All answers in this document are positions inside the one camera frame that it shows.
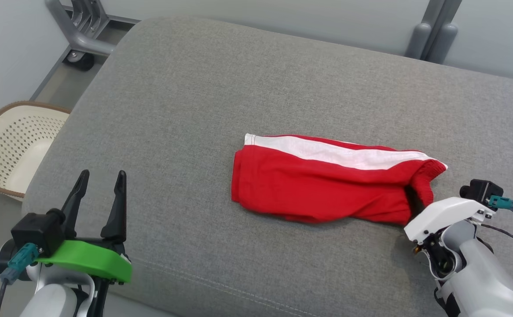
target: white stripe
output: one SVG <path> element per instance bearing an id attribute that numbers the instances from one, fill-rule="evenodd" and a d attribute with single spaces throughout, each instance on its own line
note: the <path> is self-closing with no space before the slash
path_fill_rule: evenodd
<path id="1" fill-rule="evenodd" d="M 417 151 L 351 150 L 296 136 L 266 137 L 246 134 L 245 145 L 271 148 L 304 160 L 323 161 L 361 170 L 387 170 L 405 161 L 434 160 Z"/>

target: red and white clothing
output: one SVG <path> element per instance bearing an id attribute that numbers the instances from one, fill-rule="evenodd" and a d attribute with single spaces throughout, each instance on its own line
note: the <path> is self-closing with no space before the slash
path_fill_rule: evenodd
<path id="1" fill-rule="evenodd" d="M 447 166 L 426 154 L 301 135 L 245 135 L 235 153 L 231 199 L 289 221 L 343 217 L 406 225 L 405 186 L 433 201 L 431 181 Z"/>

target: laundry basket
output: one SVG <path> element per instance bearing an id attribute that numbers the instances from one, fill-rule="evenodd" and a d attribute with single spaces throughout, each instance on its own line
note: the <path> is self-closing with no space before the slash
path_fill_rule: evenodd
<path id="1" fill-rule="evenodd" d="M 0 110 L 0 193 L 22 200 L 70 111 L 38 102 Z"/>

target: gray fabric surface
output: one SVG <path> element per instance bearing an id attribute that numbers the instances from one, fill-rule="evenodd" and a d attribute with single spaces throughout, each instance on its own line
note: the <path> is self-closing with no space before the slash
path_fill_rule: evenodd
<path id="1" fill-rule="evenodd" d="M 61 207 L 90 169 L 77 234 L 98 236 L 124 169 L 134 275 L 111 288 L 118 294 L 185 317 L 445 316 L 401 229 L 290 223 L 232 202 L 245 133 L 416 148 L 450 167 L 433 182 L 436 199 L 472 178 L 513 198 L 513 80 L 224 22 L 157 18 L 132 28 L 108 58 L 23 211 Z M 512 213 L 490 223 L 513 232 Z M 513 241 L 482 236 L 513 275 Z"/>

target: black wheel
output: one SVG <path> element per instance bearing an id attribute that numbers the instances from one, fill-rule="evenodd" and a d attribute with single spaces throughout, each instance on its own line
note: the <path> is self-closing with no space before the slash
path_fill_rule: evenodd
<path id="1" fill-rule="evenodd" d="M 65 60 L 63 60 L 63 63 L 65 63 L 69 66 L 78 68 L 79 70 L 82 70 L 83 72 L 86 72 L 87 70 L 92 68 L 92 66 L 94 66 L 94 55 L 92 55 L 90 53 L 85 53 L 82 56 L 82 58 L 76 62 L 69 62 L 68 56 L 65 57 Z"/>

